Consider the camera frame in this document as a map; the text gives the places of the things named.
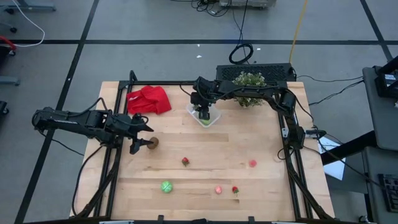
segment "wooden tabletop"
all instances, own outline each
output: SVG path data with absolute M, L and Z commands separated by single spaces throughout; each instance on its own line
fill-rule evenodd
M 309 111 L 303 83 L 288 86 Z M 102 83 L 99 96 L 108 108 L 114 107 L 117 87 L 118 82 Z M 192 91 L 192 86 L 183 87 Z M 141 88 L 133 86 L 133 91 Z M 164 215 L 165 220 L 246 221 L 254 216 L 256 221 L 294 221 L 286 165 L 277 158 L 282 148 L 277 113 L 267 103 L 244 109 L 233 100 L 219 100 L 216 107 L 221 110 L 221 118 L 210 128 L 203 128 L 185 109 L 190 97 L 179 86 L 163 88 L 172 110 L 162 115 L 145 114 L 155 132 L 139 133 L 139 138 L 157 137 L 158 147 L 141 147 L 131 155 L 131 141 L 124 140 L 112 219 L 156 220 Z M 102 105 L 98 104 L 98 109 L 103 109 Z M 310 117 L 299 107 L 296 112 L 300 125 L 310 128 Z M 312 139 L 306 139 L 304 145 L 318 149 Z M 89 139 L 85 159 L 98 146 L 96 140 Z M 104 154 L 105 148 L 89 160 L 81 174 L 75 204 L 78 212 L 98 188 Z M 301 154 L 309 191 L 334 216 L 320 156 L 308 149 L 302 149 Z M 190 160 L 187 167 L 181 163 L 183 157 Z M 248 164 L 251 159 L 257 161 L 254 168 Z M 174 185 L 169 194 L 160 189 L 165 180 Z M 215 193 L 217 185 L 223 188 L 220 195 Z M 232 193 L 232 186 L 239 188 L 237 195 Z M 305 217 L 302 194 L 298 188 L 297 192 Z M 107 201 L 108 191 L 101 214 Z

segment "red cloth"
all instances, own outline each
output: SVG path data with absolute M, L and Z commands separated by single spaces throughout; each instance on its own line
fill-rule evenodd
M 145 86 L 127 94 L 127 110 L 131 114 L 155 112 L 161 114 L 171 110 L 169 98 L 160 86 Z

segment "transparent bowl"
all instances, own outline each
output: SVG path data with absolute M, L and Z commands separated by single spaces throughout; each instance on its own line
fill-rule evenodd
M 204 128 L 209 128 L 218 120 L 218 118 L 221 117 L 221 111 L 218 110 L 215 105 L 209 106 L 210 119 L 208 121 L 199 119 L 199 112 L 193 109 L 193 104 L 188 104 L 186 109 L 193 116 L 193 118 L 197 120 L 198 123 Z

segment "green plant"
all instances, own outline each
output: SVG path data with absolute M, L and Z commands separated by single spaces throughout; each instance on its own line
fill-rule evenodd
M 266 81 L 261 73 L 251 74 L 241 72 L 241 74 L 232 81 L 235 85 L 248 85 L 248 86 L 266 86 Z M 242 98 L 236 97 L 235 101 L 237 101 L 243 108 L 247 108 L 249 106 L 261 106 L 264 103 L 262 99 L 256 98 Z

